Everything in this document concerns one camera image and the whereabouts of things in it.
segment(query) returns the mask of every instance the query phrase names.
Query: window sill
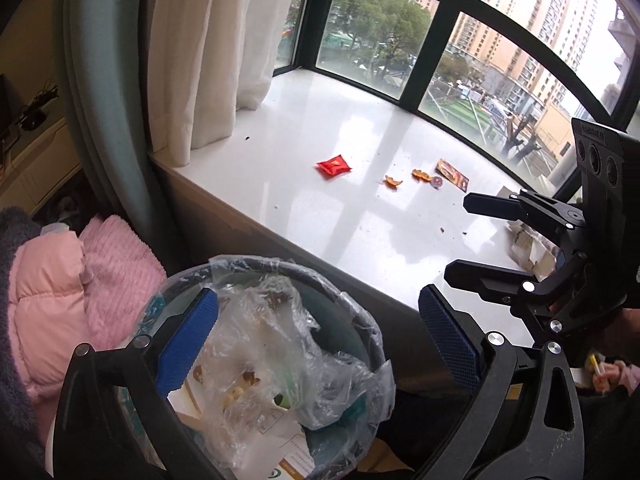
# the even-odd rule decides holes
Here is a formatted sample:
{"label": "window sill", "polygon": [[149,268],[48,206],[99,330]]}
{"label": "window sill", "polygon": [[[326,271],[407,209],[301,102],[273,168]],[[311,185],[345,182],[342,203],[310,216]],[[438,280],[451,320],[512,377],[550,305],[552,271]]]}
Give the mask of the window sill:
{"label": "window sill", "polygon": [[[315,164],[338,154],[353,170],[326,180]],[[455,259],[516,265],[503,221],[466,213],[465,194],[449,182],[436,190],[412,179],[415,168],[433,174],[439,158],[469,177],[469,192],[520,187],[427,121],[305,70],[276,77],[262,106],[240,110],[234,134],[191,152],[188,166],[172,166],[165,152],[154,155],[199,200],[223,203],[306,259],[413,309],[421,288],[435,283],[486,332],[499,330],[512,344],[530,346],[524,324],[507,307],[444,283],[444,268]],[[386,174],[404,181],[398,190],[381,184]]]}

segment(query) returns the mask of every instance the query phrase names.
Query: teal curtain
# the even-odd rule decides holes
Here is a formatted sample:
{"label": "teal curtain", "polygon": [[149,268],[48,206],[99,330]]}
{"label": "teal curtain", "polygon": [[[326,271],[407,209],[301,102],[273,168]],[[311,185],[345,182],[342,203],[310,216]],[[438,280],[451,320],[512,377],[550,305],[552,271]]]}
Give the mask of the teal curtain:
{"label": "teal curtain", "polygon": [[54,0],[54,76],[102,208],[124,216],[171,275],[191,262],[146,155],[139,8],[140,0]]}

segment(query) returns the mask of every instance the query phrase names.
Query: plastic garbage bag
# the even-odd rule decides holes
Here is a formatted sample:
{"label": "plastic garbage bag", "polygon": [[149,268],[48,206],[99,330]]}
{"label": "plastic garbage bag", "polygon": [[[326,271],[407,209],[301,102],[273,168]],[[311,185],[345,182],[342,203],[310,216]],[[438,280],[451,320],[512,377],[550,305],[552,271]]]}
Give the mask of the plastic garbage bag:
{"label": "plastic garbage bag", "polygon": [[197,363],[206,442],[223,464],[241,465],[274,404],[291,410],[305,428],[320,430],[338,422],[365,392],[393,397],[390,366],[371,372],[349,354],[318,346],[312,332],[320,327],[288,277],[268,274],[255,286],[230,286],[218,297],[220,316]]}
{"label": "plastic garbage bag", "polygon": [[[371,314],[349,294],[340,291],[318,272],[277,258],[261,256],[216,256],[207,264],[184,270],[168,278],[149,301],[131,338],[141,333],[155,335],[169,316],[180,314],[203,286],[219,294],[220,305],[235,290],[259,286],[269,275],[287,276],[302,297],[305,309],[320,325],[312,330],[314,340],[329,354],[350,355],[374,371],[375,385],[344,411],[337,422],[320,430],[305,430],[308,451],[315,468],[308,480],[335,480],[352,471],[373,442],[378,425],[394,407],[396,386],[391,362],[383,351],[382,334]],[[125,420],[147,460],[163,468],[138,418],[130,395],[118,389]],[[186,426],[194,442],[222,473],[235,480],[233,472],[220,464],[205,443],[205,435]]]}

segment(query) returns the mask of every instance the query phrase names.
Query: black plastic frame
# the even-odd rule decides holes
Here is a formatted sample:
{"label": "black plastic frame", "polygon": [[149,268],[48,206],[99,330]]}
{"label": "black plastic frame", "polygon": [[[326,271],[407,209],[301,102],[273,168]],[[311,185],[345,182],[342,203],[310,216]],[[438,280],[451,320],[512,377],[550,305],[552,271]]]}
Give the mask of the black plastic frame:
{"label": "black plastic frame", "polygon": [[[431,26],[418,53],[414,68],[410,73],[402,94],[396,99],[357,81],[322,70],[316,66],[322,34],[324,33],[324,26],[331,4],[332,0],[306,0],[302,12],[302,20],[298,27],[298,37],[292,56],[292,63],[289,66],[276,69],[274,75],[289,72],[296,68],[305,68],[306,70],[321,73],[372,93],[445,130],[476,152],[481,153],[482,156],[491,160],[492,163],[501,168],[501,170],[526,189],[530,189],[530,184],[518,176],[511,168],[508,168],[500,160],[452,128],[449,128],[446,124],[418,110],[418,106],[422,102],[424,93],[440,62],[440,57],[452,35],[460,12],[464,12],[491,27],[535,58],[537,62],[552,73],[552,75],[580,101],[595,121],[625,131],[638,107],[640,84],[635,82],[640,80],[640,41],[636,43],[634,58],[632,59],[631,67],[626,77],[625,85],[620,92],[616,107],[613,112],[609,114],[600,100],[551,48],[546,46],[545,43],[531,34],[526,28],[481,0],[438,0],[438,9],[433,16]],[[576,168],[565,183],[556,191],[554,198],[556,200],[566,201],[576,193],[579,187],[580,174]]]}

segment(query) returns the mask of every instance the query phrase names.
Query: red snack wrapper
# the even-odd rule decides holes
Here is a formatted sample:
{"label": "red snack wrapper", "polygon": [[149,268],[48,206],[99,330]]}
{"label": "red snack wrapper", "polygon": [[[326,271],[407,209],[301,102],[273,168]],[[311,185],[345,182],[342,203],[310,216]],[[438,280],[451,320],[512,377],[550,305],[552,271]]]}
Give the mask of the red snack wrapper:
{"label": "red snack wrapper", "polygon": [[351,171],[349,165],[344,161],[341,155],[334,156],[324,162],[318,162],[318,168],[323,170],[329,176],[340,175],[347,171]]}
{"label": "red snack wrapper", "polygon": [[466,193],[466,186],[468,186],[469,184],[469,179],[452,165],[450,165],[446,160],[441,158],[436,164],[436,170],[444,178],[455,184],[456,187],[459,187]]}

